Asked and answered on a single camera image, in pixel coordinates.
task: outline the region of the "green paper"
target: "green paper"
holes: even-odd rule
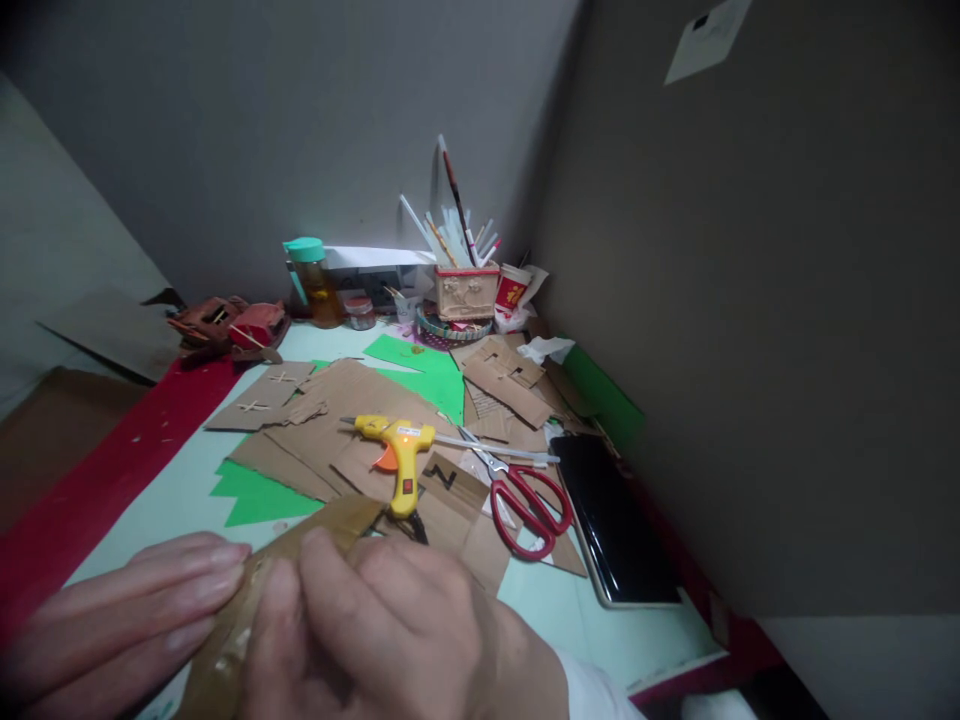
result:
[[[408,348],[414,347],[410,343],[396,340],[387,335],[381,335],[380,338],[393,340],[395,343],[405,345]],[[378,342],[379,340],[372,343],[364,352],[370,354],[370,348],[373,348]],[[380,350],[382,350],[385,345],[387,344],[382,344]],[[432,369],[422,370],[420,372],[404,372],[403,370],[388,370],[385,368],[374,369],[388,380],[393,380],[395,383],[403,385],[407,390],[415,392],[427,402],[436,405],[437,409],[450,418],[450,421],[454,425],[463,425],[463,393],[465,389],[463,386],[463,375],[460,373],[452,357],[445,353],[437,352],[436,350],[430,350],[429,348],[426,350],[435,355],[440,355],[450,362],[444,363],[437,358],[430,358],[425,361],[417,360],[409,363],[411,358],[421,358],[422,355],[426,355],[427,352],[417,355],[410,354],[410,357],[407,357],[402,354],[401,349],[394,347],[392,357],[388,358],[381,354],[372,355],[372,357],[376,357],[379,360],[387,360],[388,362],[393,362],[403,367],[411,367],[413,370],[419,369],[412,367],[413,364],[419,364],[420,367]],[[314,360],[313,364],[317,366],[317,369],[320,369],[330,363],[325,360]]]
[[[217,474],[220,482],[210,495],[237,499],[224,527],[301,517],[323,507],[319,500],[305,497],[232,460],[224,460]]]
[[[433,350],[432,348],[414,345],[404,340],[398,340],[389,335],[381,335],[363,351],[364,355],[375,357],[377,360],[392,362],[400,367],[419,370],[429,374],[460,375],[460,368],[449,353]]]
[[[640,409],[579,345],[570,349],[563,369],[584,399],[596,407],[594,417],[613,446],[628,455],[643,428],[645,418]]]

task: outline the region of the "white wall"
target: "white wall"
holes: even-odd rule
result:
[[[0,74],[0,417],[50,368],[109,374],[36,323],[112,283],[145,299],[166,281],[6,76]]]
[[[579,0],[53,0],[10,77],[181,295],[285,297],[280,243],[423,247],[442,197],[513,229]]]
[[[957,717],[960,8],[754,0],[665,87],[711,4],[597,4],[538,309],[646,413],[625,454],[835,720]]]

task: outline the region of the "red scissors handle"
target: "red scissors handle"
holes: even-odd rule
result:
[[[559,522],[554,520],[550,509],[521,475],[536,478],[556,493],[562,507]],[[557,537],[565,533],[573,522],[573,511],[570,509],[570,501],[567,499],[567,494],[552,478],[547,477],[543,473],[538,473],[536,470],[530,470],[529,468],[519,465],[511,465],[507,468],[507,478],[510,479],[520,494],[530,503],[530,507],[524,505],[516,495],[510,492],[510,488],[506,482],[500,479],[494,480],[490,484],[490,510],[493,515],[493,523],[497,526],[497,532],[500,533],[500,537],[503,538],[507,547],[509,547],[514,554],[524,560],[543,560],[553,552],[553,548],[557,544]],[[523,524],[530,532],[543,539],[542,548],[539,550],[527,550],[521,547],[520,544],[510,536],[503,518],[500,517],[500,506],[497,503],[498,498],[503,498],[507,506],[520,516]]]

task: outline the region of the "cardboard pencil holder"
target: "cardboard pencil holder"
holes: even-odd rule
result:
[[[493,317],[500,266],[482,268],[436,268],[437,315],[447,322]]]

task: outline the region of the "scissors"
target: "scissors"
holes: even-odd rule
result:
[[[477,436],[469,430],[460,428],[460,434],[465,440],[480,442],[477,440]],[[490,475],[490,513],[493,515],[493,524],[497,526],[497,532],[500,533],[503,542],[506,543],[507,547],[509,547],[515,555],[524,560],[543,560],[553,552],[553,548],[557,544],[557,538],[563,535],[573,522],[573,510],[570,507],[570,500],[567,498],[567,494],[558,483],[543,473],[521,465],[507,465],[503,460],[495,458],[485,450],[480,450],[479,448],[471,449],[477,454],[477,457],[483,461],[483,464],[487,466],[487,473]],[[507,483],[498,477],[498,473],[501,470],[507,473],[507,479],[516,486],[520,494],[530,503],[529,508],[524,505],[516,495],[510,492],[510,487]],[[536,490],[530,487],[527,481],[523,479],[523,475],[536,478],[553,490],[557,497],[560,498],[563,512],[561,513],[559,522],[553,518],[550,509],[546,503],[540,499],[540,496],[537,495]],[[521,547],[510,533],[507,532],[507,526],[500,516],[500,504],[498,502],[500,498],[520,516],[523,524],[530,532],[543,540],[543,546],[541,548],[528,550]]]

